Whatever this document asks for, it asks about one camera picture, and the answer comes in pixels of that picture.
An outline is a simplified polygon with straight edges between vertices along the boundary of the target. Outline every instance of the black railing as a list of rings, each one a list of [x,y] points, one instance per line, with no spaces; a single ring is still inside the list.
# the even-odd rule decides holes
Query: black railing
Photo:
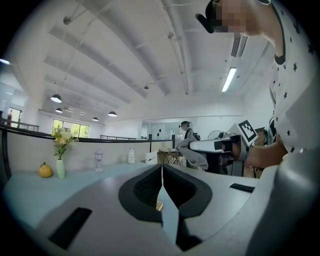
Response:
[[[137,138],[100,135],[101,140],[137,140]]]
[[[34,131],[34,132],[39,131],[39,125],[34,125],[34,124],[24,123],[24,122],[17,122],[17,121],[12,121],[10,119],[4,119],[4,118],[0,118],[0,125],[18,128],[18,129],[24,129],[28,131]]]

